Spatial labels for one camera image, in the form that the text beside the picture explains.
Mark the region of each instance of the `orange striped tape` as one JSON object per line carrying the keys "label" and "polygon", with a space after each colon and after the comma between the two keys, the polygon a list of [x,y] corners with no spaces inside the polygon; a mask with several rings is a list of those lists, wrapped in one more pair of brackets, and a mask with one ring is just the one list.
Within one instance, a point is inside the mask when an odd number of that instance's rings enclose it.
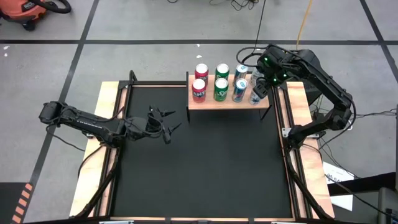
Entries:
{"label": "orange striped tape", "polygon": [[15,213],[12,216],[13,223],[22,223],[30,201],[30,196],[32,195],[32,189],[32,184],[25,184],[25,189],[22,190],[21,197],[19,198],[17,207],[15,208]]}

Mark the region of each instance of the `silver soda can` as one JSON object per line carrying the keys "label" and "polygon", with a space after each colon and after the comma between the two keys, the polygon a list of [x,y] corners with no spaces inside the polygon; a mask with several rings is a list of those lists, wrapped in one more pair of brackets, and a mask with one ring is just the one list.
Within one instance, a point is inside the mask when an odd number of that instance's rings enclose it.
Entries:
{"label": "silver soda can", "polygon": [[249,68],[247,66],[244,66],[244,65],[236,66],[234,82],[233,82],[234,86],[235,86],[236,80],[246,77],[248,70],[249,70]]}
{"label": "silver soda can", "polygon": [[234,93],[232,94],[232,100],[237,103],[242,101],[244,92],[246,91],[247,87],[248,87],[248,81],[246,81],[244,78],[236,80]]}

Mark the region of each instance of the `wire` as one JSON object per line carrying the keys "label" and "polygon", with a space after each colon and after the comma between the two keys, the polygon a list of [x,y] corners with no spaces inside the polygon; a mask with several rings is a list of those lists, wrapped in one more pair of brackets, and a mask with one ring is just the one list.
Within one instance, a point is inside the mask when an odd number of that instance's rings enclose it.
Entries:
{"label": "wire", "polygon": [[305,20],[307,19],[308,13],[310,12],[311,5],[312,5],[312,0],[310,0],[310,2],[308,4],[307,10],[305,11],[305,14],[304,14],[303,22],[301,23],[300,31],[298,32],[297,42],[296,42],[296,50],[299,49],[301,32],[303,31]]}
{"label": "wire", "polygon": [[310,145],[308,145],[308,144],[305,144],[305,143],[303,143],[303,146],[308,146],[308,147],[311,148],[313,151],[316,151],[317,153],[319,153],[319,155],[321,156],[321,159],[322,159],[322,154],[321,154],[321,152],[319,151],[319,149],[317,149],[317,148],[315,148],[315,147],[313,147],[313,146],[310,146]]}
{"label": "wire", "polygon": [[236,0],[224,0],[224,1],[220,1],[220,2],[218,2],[218,3],[213,3],[215,0],[210,0],[209,1],[209,4],[210,5],[212,5],[212,6],[216,6],[216,5],[219,5],[219,4],[221,4],[221,3],[224,3],[224,2],[226,2],[226,1],[231,1],[231,5],[232,5],[232,7],[234,7],[234,9],[236,10],[236,11],[240,11],[242,8],[244,8],[244,7],[248,7],[248,9],[249,10],[252,10],[253,8],[254,8],[254,5],[255,4],[257,4],[258,2],[259,2],[259,0],[244,0],[243,2],[242,2],[242,4],[240,4],[240,3],[238,3]]}
{"label": "wire", "polygon": [[71,144],[71,143],[69,143],[69,142],[66,142],[66,141],[63,140],[61,137],[58,137],[58,136],[56,136],[55,134],[50,133],[49,129],[50,129],[51,126],[54,126],[54,125],[55,125],[55,124],[49,124],[49,125],[45,128],[45,131],[47,132],[47,134],[49,134],[49,135],[51,135],[51,136],[53,136],[53,137],[55,137],[55,138],[61,140],[61,142],[67,144],[68,146],[74,147],[74,148],[77,149],[77,150],[80,150],[80,151],[85,152],[84,149],[80,149],[79,147],[75,146],[74,144]]}
{"label": "wire", "polygon": [[[267,48],[267,47],[244,47],[244,48],[242,48],[241,50],[239,50],[239,51],[236,53],[236,60],[237,60],[241,65],[244,65],[244,66],[246,66],[246,67],[255,68],[255,67],[257,67],[257,65],[248,65],[248,64],[245,64],[244,61],[240,61],[240,59],[239,59],[239,54],[240,54],[242,51],[244,51],[244,50],[249,50],[249,49],[262,49],[262,50],[265,50],[266,48]],[[253,57],[253,56],[255,56],[255,55],[256,55],[256,54],[251,53],[251,54],[249,54],[248,56],[246,56],[245,59],[247,60],[247,59],[249,59],[249,58],[251,58],[251,57]]]}
{"label": "wire", "polygon": [[323,96],[324,95],[322,95],[320,98],[318,98],[317,104],[315,105],[315,107],[317,108],[317,113],[319,113],[319,109],[322,105]]}
{"label": "wire", "polygon": [[[312,110],[311,113],[313,113],[315,111],[317,111],[317,113],[319,113],[319,111],[321,111],[321,110],[325,111],[326,113],[328,113],[330,111],[330,110],[326,110],[324,108],[319,108],[317,105],[315,105],[315,107],[316,107],[315,110]],[[392,112],[393,110],[396,110],[396,109],[394,108],[394,109],[387,110],[387,111],[368,113],[368,114],[357,114],[356,119],[364,118],[367,116],[397,116],[396,112]]]}
{"label": "wire", "polygon": [[226,1],[229,1],[229,0],[224,0],[224,1],[221,1],[221,2],[218,2],[218,3],[212,3],[214,0],[210,0],[209,1],[209,4],[211,5],[211,6],[216,6],[216,5],[219,5],[219,4],[221,4],[221,3],[224,3],[224,2],[226,2]]}
{"label": "wire", "polygon": [[266,0],[264,0],[264,4],[262,5],[262,10],[261,10],[261,17],[260,17],[260,24],[259,24],[259,29],[257,30],[257,37],[256,37],[256,43],[254,44],[253,51],[251,52],[252,54],[256,50],[257,47],[257,42],[259,40],[259,34],[260,34],[260,29],[261,29],[261,22],[262,22],[262,15],[264,14],[264,8],[266,6]]}
{"label": "wire", "polygon": [[388,216],[388,217],[391,217],[391,218],[393,218],[393,219],[395,219],[395,220],[397,219],[396,217],[393,217],[392,215],[383,212],[382,210],[380,210],[380,209],[376,208],[375,206],[371,205],[369,202],[367,202],[367,201],[361,199],[361,198],[358,197],[354,192],[352,192],[350,189],[346,188],[346,187],[345,187],[344,185],[342,185],[341,183],[339,183],[339,182],[333,180],[332,178],[328,177],[327,175],[325,175],[325,177],[326,177],[327,179],[331,180],[333,183],[337,184],[339,187],[341,187],[341,188],[344,189],[345,191],[347,191],[349,194],[352,194],[354,197],[356,197],[356,198],[357,198],[358,200],[360,200],[362,203],[368,205],[369,207],[375,209],[376,211],[378,211],[378,212],[380,212],[380,213],[382,213],[382,214],[384,214],[384,215],[386,215],[386,216]]}
{"label": "wire", "polygon": [[88,155],[88,156],[83,160],[83,162],[81,162],[80,167],[79,167],[79,170],[78,170],[78,172],[77,172],[77,179],[79,179],[81,168],[83,168],[83,165],[86,163],[86,161],[87,161],[91,156],[93,156],[94,154],[96,154],[102,147],[103,147],[103,145],[101,144],[97,149],[95,149],[92,153],[90,153],[90,155]]}
{"label": "wire", "polygon": [[329,159],[338,167],[340,167],[341,169],[343,169],[345,172],[347,172],[349,175],[360,179],[361,177],[358,177],[357,175],[355,175],[353,172],[349,171],[348,169],[344,168],[342,165],[340,165],[340,163],[337,162],[337,160],[333,157],[333,153],[331,152],[330,146],[329,144],[326,144],[327,148],[330,151],[330,155],[326,152],[325,149],[322,149],[323,152],[329,157]]}

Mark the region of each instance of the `wooden platform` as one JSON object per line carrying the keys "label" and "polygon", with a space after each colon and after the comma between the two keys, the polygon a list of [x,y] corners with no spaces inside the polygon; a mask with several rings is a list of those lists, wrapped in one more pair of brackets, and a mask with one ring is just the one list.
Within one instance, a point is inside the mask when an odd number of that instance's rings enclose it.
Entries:
{"label": "wooden platform", "polygon": [[250,85],[251,75],[246,75],[246,80],[248,81],[248,88],[244,93],[242,102],[234,102],[232,100],[232,95],[234,91],[233,80],[234,75],[229,75],[228,77],[228,93],[226,99],[222,102],[214,100],[214,81],[215,75],[209,75],[207,90],[206,90],[206,100],[202,103],[196,103],[192,98],[192,83],[195,80],[194,75],[188,76],[188,109],[190,110],[233,110],[233,109],[264,109],[269,107],[268,96],[260,101],[258,105],[251,105],[249,103],[249,97],[252,92],[252,86]]}

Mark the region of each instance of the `orange shop vacuum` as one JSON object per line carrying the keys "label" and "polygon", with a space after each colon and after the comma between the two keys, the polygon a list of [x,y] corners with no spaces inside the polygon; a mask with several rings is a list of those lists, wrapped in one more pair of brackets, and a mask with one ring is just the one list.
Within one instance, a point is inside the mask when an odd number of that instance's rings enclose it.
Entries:
{"label": "orange shop vacuum", "polygon": [[44,17],[47,10],[66,14],[71,11],[70,4],[67,0],[59,0],[65,5],[64,8],[52,2],[44,0],[0,0],[0,18],[4,18],[9,22],[22,24],[25,30],[32,31],[35,29],[35,23]]}

